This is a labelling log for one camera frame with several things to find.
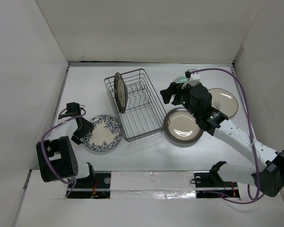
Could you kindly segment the teal flower plate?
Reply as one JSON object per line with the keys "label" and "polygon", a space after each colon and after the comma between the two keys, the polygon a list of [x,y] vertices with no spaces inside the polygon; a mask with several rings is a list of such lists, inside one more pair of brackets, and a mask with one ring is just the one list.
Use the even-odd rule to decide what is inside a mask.
{"label": "teal flower plate", "polygon": [[200,82],[200,78],[197,77],[197,78],[193,78],[193,77],[190,77],[190,78],[187,78],[186,76],[181,76],[181,77],[178,77],[174,80],[175,83],[178,83],[178,84],[181,84],[183,83],[184,86],[186,84],[190,84],[191,86],[195,86],[195,85],[201,85],[202,83]]}

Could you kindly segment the blue floral plate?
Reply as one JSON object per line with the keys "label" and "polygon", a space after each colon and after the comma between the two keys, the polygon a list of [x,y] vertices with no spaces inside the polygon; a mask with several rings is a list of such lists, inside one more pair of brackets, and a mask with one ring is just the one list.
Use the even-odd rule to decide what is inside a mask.
{"label": "blue floral plate", "polygon": [[94,129],[83,138],[84,144],[96,152],[106,152],[115,148],[123,137],[119,120],[111,115],[98,115],[89,121]]}

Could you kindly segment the brown rim cream plate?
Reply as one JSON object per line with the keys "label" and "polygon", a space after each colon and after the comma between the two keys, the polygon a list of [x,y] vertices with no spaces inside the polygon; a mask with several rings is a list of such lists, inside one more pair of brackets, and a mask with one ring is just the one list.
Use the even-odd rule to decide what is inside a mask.
{"label": "brown rim cream plate", "polygon": [[193,115],[183,107],[174,108],[167,113],[163,128],[172,140],[183,144],[196,142],[203,134]]}

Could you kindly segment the dark striped rim plate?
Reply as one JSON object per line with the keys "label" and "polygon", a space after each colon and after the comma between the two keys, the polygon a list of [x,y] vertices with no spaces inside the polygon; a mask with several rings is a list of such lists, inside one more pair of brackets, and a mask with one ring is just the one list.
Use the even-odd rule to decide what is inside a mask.
{"label": "dark striped rim plate", "polygon": [[128,93],[126,84],[124,83],[124,80],[119,72],[117,72],[114,76],[114,94],[117,109],[121,114],[125,113],[128,101]]}

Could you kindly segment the cream tree pattern plate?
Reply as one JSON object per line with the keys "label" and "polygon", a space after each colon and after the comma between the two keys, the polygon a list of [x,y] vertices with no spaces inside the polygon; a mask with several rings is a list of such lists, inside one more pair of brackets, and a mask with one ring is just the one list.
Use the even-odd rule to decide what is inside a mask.
{"label": "cream tree pattern plate", "polygon": [[237,113],[239,104],[232,93],[221,88],[210,89],[209,93],[212,95],[212,107],[224,113],[228,118]]}

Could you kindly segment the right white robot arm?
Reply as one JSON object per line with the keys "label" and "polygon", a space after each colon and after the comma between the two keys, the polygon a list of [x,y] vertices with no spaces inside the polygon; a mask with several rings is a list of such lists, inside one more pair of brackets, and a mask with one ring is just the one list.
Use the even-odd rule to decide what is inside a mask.
{"label": "right white robot arm", "polygon": [[172,82],[161,90],[165,104],[182,105],[195,118],[200,129],[225,142],[248,161],[253,169],[220,161],[212,166],[211,184],[220,186],[225,181],[236,181],[256,186],[264,195],[275,197],[284,187],[284,150],[269,148],[237,127],[227,115],[212,107],[212,94],[202,84]]}

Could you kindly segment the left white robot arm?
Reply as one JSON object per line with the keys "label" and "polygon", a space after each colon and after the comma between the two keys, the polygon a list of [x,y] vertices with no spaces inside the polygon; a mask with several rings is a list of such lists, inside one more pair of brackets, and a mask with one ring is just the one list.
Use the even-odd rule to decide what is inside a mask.
{"label": "left white robot arm", "polygon": [[[64,184],[75,184],[75,177],[78,175],[78,162],[72,148],[71,142],[80,145],[83,138],[94,130],[94,125],[83,116],[86,114],[84,107],[76,102],[67,103],[66,109],[62,110],[58,119],[66,118],[65,121],[50,128],[36,144],[41,178],[44,182],[61,181]],[[77,129],[72,137],[62,136],[54,140],[47,140],[46,137],[53,130],[75,120]]]}

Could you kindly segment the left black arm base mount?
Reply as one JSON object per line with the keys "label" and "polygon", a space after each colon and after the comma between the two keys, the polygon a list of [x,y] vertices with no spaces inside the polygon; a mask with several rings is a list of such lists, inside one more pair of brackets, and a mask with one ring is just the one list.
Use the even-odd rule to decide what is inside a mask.
{"label": "left black arm base mount", "polygon": [[95,171],[88,163],[89,175],[70,184],[66,191],[69,199],[110,199],[111,172]]}

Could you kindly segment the silver taped front rail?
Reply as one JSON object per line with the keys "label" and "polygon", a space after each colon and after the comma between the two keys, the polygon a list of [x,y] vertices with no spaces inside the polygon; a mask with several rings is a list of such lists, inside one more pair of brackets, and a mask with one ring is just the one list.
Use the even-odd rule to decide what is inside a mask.
{"label": "silver taped front rail", "polygon": [[193,171],[112,171],[108,176],[98,172],[91,191],[92,198],[108,196],[111,199],[157,199],[192,200],[218,198],[223,193],[227,198],[239,199],[236,183],[221,183],[205,186],[202,180],[207,172]]}

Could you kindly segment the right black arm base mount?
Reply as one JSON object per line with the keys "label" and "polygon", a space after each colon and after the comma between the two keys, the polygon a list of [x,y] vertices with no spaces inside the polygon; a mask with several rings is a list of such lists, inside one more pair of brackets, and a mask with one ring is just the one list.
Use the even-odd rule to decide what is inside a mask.
{"label": "right black arm base mount", "polygon": [[194,172],[190,183],[195,186],[197,199],[240,198],[237,182],[225,182],[218,175],[224,164],[225,161],[219,161],[209,171]]}

